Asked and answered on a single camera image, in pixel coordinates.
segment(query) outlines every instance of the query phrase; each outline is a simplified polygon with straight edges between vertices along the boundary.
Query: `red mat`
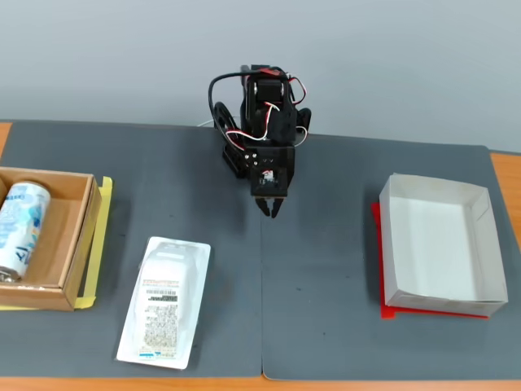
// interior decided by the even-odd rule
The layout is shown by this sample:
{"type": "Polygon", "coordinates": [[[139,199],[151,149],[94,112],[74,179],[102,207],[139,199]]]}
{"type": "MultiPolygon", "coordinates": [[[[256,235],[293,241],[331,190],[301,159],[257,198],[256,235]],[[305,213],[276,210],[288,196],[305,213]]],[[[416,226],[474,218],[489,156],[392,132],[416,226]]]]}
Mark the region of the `red mat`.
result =
{"type": "Polygon", "coordinates": [[[440,312],[440,311],[426,311],[426,310],[415,310],[412,308],[401,308],[391,307],[385,305],[385,292],[383,291],[383,251],[382,251],[382,226],[380,224],[380,204],[374,203],[371,205],[373,211],[373,219],[376,223],[376,230],[378,234],[378,252],[379,252],[379,264],[380,264],[380,315],[382,319],[392,320],[396,318],[396,314],[431,314],[431,315],[446,315],[446,316],[461,316],[463,318],[477,318],[477,319],[488,319],[488,316],[481,315],[467,315],[467,314],[455,314],[453,312],[440,312]]]}

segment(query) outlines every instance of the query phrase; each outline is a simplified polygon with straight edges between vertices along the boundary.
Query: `wooden table edge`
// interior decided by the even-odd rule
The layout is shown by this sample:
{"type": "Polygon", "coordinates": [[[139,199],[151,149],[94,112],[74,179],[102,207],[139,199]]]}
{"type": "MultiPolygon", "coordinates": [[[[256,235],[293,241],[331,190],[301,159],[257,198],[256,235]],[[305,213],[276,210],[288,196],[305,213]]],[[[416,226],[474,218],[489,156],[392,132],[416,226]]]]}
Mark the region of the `wooden table edge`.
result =
{"type": "MultiPolygon", "coordinates": [[[[5,147],[10,123],[0,123],[0,155],[5,147]]],[[[497,180],[505,199],[506,208],[514,227],[518,243],[521,243],[521,156],[491,153],[497,180]]],[[[90,391],[95,389],[114,391],[154,390],[224,390],[224,389],[269,389],[269,390],[360,390],[360,391],[412,391],[433,389],[456,390],[519,390],[521,380],[473,380],[473,381],[282,381],[269,380],[264,376],[231,379],[57,379],[57,378],[0,378],[0,389],[55,391],[76,389],[90,391]]]]}

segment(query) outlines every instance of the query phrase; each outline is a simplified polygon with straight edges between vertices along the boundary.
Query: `can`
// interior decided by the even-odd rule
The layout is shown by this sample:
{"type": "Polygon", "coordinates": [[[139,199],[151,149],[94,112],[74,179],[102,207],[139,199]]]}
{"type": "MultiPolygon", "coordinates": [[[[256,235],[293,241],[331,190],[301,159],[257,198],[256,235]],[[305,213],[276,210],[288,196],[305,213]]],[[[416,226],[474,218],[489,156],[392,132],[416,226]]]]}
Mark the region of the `can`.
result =
{"type": "Polygon", "coordinates": [[[25,276],[36,247],[50,194],[34,182],[15,183],[0,209],[0,281],[25,276]]]}

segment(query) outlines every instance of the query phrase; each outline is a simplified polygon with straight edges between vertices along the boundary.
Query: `black mat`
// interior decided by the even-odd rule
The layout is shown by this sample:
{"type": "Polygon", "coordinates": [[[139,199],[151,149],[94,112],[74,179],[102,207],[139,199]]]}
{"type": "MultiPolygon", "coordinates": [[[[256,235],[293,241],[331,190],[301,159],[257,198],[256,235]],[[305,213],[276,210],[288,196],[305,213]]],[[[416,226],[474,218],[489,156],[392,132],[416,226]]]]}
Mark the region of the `black mat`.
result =
{"type": "Polygon", "coordinates": [[[521,378],[521,256],[487,148],[312,138],[298,150],[289,200],[261,222],[269,378],[521,378]],[[488,187],[510,300],[490,320],[380,318],[370,204],[393,173],[488,187]]]}
{"type": "Polygon", "coordinates": [[[262,294],[270,378],[521,378],[521,256],[486,148],[312,136],[298,148],[289,199],[271,220],[231,175],[219,145],[218,134],[196,128],[14,125],[4,165],[108,175],[115,190],[96,305],[74,314],[0,313],[9,336],[0,376],[258,376],[262,294]],[[510,299],[491,320],[380,319],[370,204],[393,172],[488,187],[510,299]],[[183,372],[113,361],[152,235],[212,245],[183,372]]]}
{"type": "Polygon", "coordinates": [[[261,216],[211,130],[14,124],[2,165],[114,180],[97,300],[74,313],[0,312],[0,376],[241,377],[261,374],[261,216]],[[116,362],[138,263],[158,235],[212,246],[188,368],[116,362]]]}

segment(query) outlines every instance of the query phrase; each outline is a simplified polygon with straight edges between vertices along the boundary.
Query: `open cardboard box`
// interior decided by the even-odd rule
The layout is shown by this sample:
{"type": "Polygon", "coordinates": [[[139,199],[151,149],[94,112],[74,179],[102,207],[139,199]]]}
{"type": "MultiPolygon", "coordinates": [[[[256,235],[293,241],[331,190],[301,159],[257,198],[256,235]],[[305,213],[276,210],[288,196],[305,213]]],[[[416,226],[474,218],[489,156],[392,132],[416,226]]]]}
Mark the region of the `open cardboard box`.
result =
{"type": "Polygon", "coordinates": [[[386,305],[490,316],[508,302],[487,188],[394,174],[380,208],[386,305]]]}
{"type": "Polygon", "coordinates": [[[27,273],[19,282],[0,283],[0,304],[74,310],[101,205],[94,176],[0,167],[0,179],[7,189],[39,183],[51,197],[27,273]]]}

